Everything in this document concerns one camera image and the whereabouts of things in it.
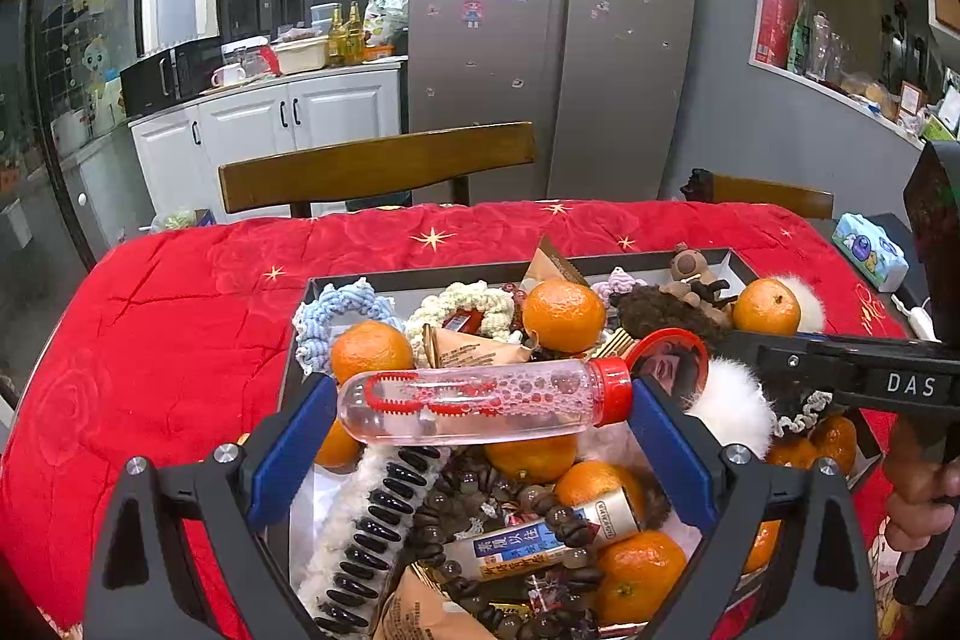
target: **cabinet handle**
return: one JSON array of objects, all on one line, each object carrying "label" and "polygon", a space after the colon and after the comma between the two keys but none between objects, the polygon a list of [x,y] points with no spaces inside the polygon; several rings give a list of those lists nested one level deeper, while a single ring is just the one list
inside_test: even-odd
[{"label": "cabinet handle", "polygon": [[160,90],[163,91],[163,95],[170,95],[170,92],[167,90],[167,76],[163,73],[163,64],[166,62],[166,58],[160,58]]}]

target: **mug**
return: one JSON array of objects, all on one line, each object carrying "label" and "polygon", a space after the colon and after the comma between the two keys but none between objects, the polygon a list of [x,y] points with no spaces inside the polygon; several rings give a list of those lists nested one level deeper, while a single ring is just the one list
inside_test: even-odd
[{"label": "mug", "polygon": [[231,63],[227,64],[227,66],[220,66],[218,70],[213,73],[213,77],[210,77],[210,84],[215,88],[219,88],[224,85],[236,85],[236,83],[246,78],[247,73],[243,67],[239,63]]}]

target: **wooden chair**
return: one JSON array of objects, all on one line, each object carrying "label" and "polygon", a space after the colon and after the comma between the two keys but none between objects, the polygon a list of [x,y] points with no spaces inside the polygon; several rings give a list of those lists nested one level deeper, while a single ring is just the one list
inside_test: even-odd
[{"label": "wooden chair", "polygon": [[529,122],[474,125],[398,137],[359,140],[282,153],[220,167],[227,213],[290,205],[291,218],[309,218],[311,202],[367,199],[453,181],[453,199],[469,205],[467,175],[536,156]]},{"label": "wooden chair", "polygon": [[706,169],[695,169],[680,193],[687,201],[721,204],[742,201],[747,204],[776,204],[801,218],[832,218],[833,194],[811,191],[798,185],[749,180],[745,177],[714,175]]}]

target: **red tablecloth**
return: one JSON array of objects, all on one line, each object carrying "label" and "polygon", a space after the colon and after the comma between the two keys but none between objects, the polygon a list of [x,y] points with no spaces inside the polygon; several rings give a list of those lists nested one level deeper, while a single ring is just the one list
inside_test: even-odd
[{"label": "red tablecloth", "polygon": [[[0,547],[61,627],[82,619],[90,557],[126,460],[195,461],[277,408],[290,319],[309,277],[529,259],[543,234],[568,256],[733,247],[760,275],[793,273],[829,330],[902,335],[843,258],[768,205],[517,202],[265,218],[138,239],[74,297],[2,462]],[[889,417],[868,413],[886,445]],[[889,487],[857,498],[871,540]],[[188,530],[221,629],[243,631],[202,530]]]}]

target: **blue gripper pad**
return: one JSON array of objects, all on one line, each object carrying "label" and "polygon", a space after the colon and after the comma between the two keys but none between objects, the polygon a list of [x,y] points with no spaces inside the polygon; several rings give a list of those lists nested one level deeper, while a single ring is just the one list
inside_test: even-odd
[{"label": "blue gripper pad", "polygon": [[640,380],[634,381],[634,405],[628,422],[680,520],[706,535],[719,518],[709,471]]},{"label": "blue gripper pad", "polygon": [[336,420],[337,384],[332,377],[308,376],[304,379],[304,393],[294,413],[282,410],[270,415],[244,443],[248,457],[253,458],[266,446],[248,482],[247,523],[254,531],[286,517],[326,433]]}]

